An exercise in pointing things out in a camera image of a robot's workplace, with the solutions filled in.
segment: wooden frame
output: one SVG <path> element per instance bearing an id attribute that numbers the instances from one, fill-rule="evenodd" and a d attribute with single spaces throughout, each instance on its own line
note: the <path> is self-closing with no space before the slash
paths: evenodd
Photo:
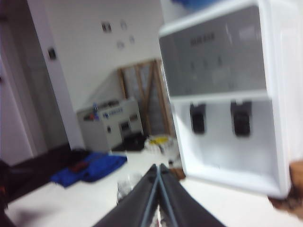
<path id="1" fill-rule="evenodd" d="M 140 71 L 141 71 L 141 68 L 146 67 L 146 66 L 149 67 L 149 75 L 147 78 L 147 87 L 146 87 L 146 90 L 144 91 L 143 84 L 142 84 L 142 76 L 141 76 Z M 135 76 L 136 76 L 139 93 L 140 93 L 140 97 L 142 99 L 142 104 L 143 104 L 143 113 L 141 113 L 141 114 L 143 114 L 143 117 L 145 119 L 147 133 L 149 135 L 151 135 L 151 123 L 150 123 L 150 118 L 148 115 L 148 110 L 149 110 L 149 103 L 150 103 L 150 97 L 151 97 L 151 89 L 152 89 L 152 85 L 154 84 L 157 89 L 158 100 L 159 100 L 159 105 L 160 105 L 160 109 L 161 109 L 161 115 L 162 115 L 162 119 L 163 119 L 165 133 L 173 136 L 175 133 L 172 128 L 172 119 L 171 119 L 171 113 L 169 111 L 167 91 L 165 89 L 165 84 L 164 84 L 163 76 L 162 76 L 162 72 L 161 72 L 161 60 L 152 59 L 152 60 L 142 61 L 142 62 L 138 62 L 135 64 L 130 64 L 130 65 L 126 65 L 126 66 L 118 68 L 118 76 L 119 76 L 119 80 L 120 80 L 120 85 L 121 85 L 123 97 L 125 99 L 128 98 L 127 87 L 126 87 L 126 82 L 125 82 L 125 70 L 130 69 L 130 68 L 134 68 L 134 70 L 135 70 Z"/>

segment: blue cloth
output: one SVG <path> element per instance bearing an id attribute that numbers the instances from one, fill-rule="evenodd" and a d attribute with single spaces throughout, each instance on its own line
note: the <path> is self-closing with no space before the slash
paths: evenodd
<path id="1" fill-rule="evenodd" d="M 65 168 L 51 176 L 51 181 L 63 187 L 68 187 L 79 180 L 94 182 L 115 171 L 126 161 L 126 156 L 92 153 L 83 159 L 83 162 L 89 164 L 85 169 L 75 173 Z"/>
<path id="2" fill-rule="evenodd" d="M 207 6 L 208 4 L 211 4 L 219 0 L 172 0 L 172 1 L 179 2 L 184 7 L 189 9 L 199 9 L 201 7 Z"/>

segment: white machine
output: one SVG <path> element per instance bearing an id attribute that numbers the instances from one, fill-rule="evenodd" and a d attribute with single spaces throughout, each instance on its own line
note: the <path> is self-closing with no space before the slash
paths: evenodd
<path id="1" fill-rule="evenodd" d="M 93 107 L 77 113 L 87 149 L 107 152 L 121 144 L 124 138 L 136 133 L 143 134 L 138 103 L 134 99 L 103 108 L 98 105 L 96 109 L 95 113 Z"/>
<path id="2" fill-rule="evenodd" d="M 299 3 L 222 1 L 160 30 L 187 176 L 288 194 L 303 153 Z"/>

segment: red object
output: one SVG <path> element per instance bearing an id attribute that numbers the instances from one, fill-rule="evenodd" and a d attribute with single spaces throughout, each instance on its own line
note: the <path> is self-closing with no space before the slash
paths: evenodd
<path id="1" fill-rule="evenodd" d="M 91 120 L 94 120 L 94 119 L 95 119 L 95 115 L 92 113 L 92 114 L 89 115 L 89 118 L 90 118 Z"/>
<path id="2" fill-rule="evenodd" d="M 82 161 L 82 162 L 76 163 L 73 166 L 70 166 L 68 169 L 74 173 L 78 173 L 78 172 L 82 171 L 83 169 L 86 169 L 88 166 L 89 166 L 88 162 Z"/>
<path id="3" fill-rule="evenodd" d="M 0 192 L 3 192 L 3 194 L 5 194 L 5 187 L 4 186 L 0 186 Z"/>

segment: white wall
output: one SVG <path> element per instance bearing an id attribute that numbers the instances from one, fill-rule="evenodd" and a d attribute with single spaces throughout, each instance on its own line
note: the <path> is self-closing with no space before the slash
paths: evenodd
<path id="1" fill-rule="evenodd" d="M 33 155 L 45 153 L 46 143 L 43 137 L 41 125 L 35 111 L 35 107 L 30 96 L 26 78 L 21 66 L 18 52 L 13 43 L 13 37 L 8 23 L 1 24 L 1 58 L 6 67 L 7 80 L 13 89 L 17 100 L 18 109 L 29 136 L 28 140 Z"/>
<path id="2" fill-rule="evenodd" d="M 68 143 L 65 129 L 26 0 L 7 13 L 20 64 L 48 150 Z"/>
<path id="3" fill-rule="evenodd" d="M 33 18 L 42 49 L 42 54 L 47 66 L 69 144 L 71 149 L 83 147 L 83 138 L 80 132 L 78 120 L 71 105 L 70 94 L 67 89 L 61 63 L 58 59 L 50 60 L 48 57 L 48 48 L 55 48 L 55 44 L 49 25 L 49 20 L 46 15 L 45 5 L 41 0 L 27 0 L 27 2 Z"/>
<path id="4" fill-rule="evenodd" d="M 44 3 L 74 111 L 94 101 L 121 98 L 117 67 L 160 57 L 158 30 L 163 17 L 157 0 Z M 128 25 L 126 31 L 120 27 L 121 19 Z M 102 21 L 111 23 L 112 33 L 102 31 Z M 123 50 L 117 48 L 119 40 L 125 43 Z"/>
<path id="5" fill-rule="evenodd" d="M 13 84 L 8 78 L 6 68 L 1 62 L 0 84 L 0 158 L 9 165 L 16 164 L 34 156 L 31 142 L 13 94 Z"/>

